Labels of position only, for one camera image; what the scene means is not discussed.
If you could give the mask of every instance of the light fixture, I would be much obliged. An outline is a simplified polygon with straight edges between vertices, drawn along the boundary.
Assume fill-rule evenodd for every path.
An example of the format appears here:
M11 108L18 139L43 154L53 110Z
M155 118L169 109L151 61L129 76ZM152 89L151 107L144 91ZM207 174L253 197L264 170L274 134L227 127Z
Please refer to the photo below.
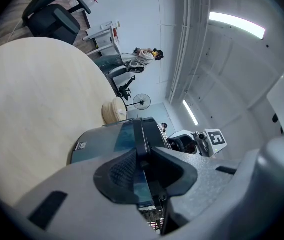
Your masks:
M184 104L184 106L185 106L187 112L190 114L190 116L191 116L193 122L195 123L195 126L198 126L199 123L198 123L196 117L195 117L194 114L192 113L192 111L191 111L189 105L187 104L187 102L186 102L185 100L183 100L183 104Z
M240 28L242 30L245 30L252 35L255 35L256 37L263 39L265 29L257 24L254 24L250 21L247 21L243 18L238 18L235 16L223 14L223 13L217 13L217 12L210 12L210 20L216 21L216 22L223 22L232 26L235 26L237 28Z

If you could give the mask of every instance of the woman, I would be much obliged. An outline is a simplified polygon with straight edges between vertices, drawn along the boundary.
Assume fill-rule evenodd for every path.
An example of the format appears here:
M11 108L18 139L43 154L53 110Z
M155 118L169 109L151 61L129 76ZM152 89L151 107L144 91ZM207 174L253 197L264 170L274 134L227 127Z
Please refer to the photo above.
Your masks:
M134 53L124 53L121 55L102 56L94 59L94 63L104 74L120 66L129 66L130 62L139 62L148 65L153 61L160 61L164 58L163 51L157 49L135 49Z

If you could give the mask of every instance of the round wooden table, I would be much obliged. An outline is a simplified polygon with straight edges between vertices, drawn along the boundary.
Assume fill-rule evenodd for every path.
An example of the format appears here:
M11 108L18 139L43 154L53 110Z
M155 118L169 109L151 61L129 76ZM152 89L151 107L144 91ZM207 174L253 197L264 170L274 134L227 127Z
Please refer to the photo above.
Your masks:
M83 52L50 38L0 47L0 199L19 198L67 165L77 139L116 97Z

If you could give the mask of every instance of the black hair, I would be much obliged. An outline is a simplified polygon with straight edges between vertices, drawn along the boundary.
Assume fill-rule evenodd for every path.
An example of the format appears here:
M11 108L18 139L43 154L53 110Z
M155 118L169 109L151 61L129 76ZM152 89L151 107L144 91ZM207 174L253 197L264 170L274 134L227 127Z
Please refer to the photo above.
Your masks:
M154 50L155 50L155 52L157 52L157 56L155 57L155 60L156 60L156 61L162 60L162 59L164 58L163 51L161 51L161 50L156 50L156 49L154 49Z

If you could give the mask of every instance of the electric fan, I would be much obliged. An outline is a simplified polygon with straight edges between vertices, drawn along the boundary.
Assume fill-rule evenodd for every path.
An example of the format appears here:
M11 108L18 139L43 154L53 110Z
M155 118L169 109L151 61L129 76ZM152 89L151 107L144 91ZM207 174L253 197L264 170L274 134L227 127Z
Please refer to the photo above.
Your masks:
M128 106L136 107L138 110L146 110L151 105L151 98L146 94L138 94L134 97L133 103Z

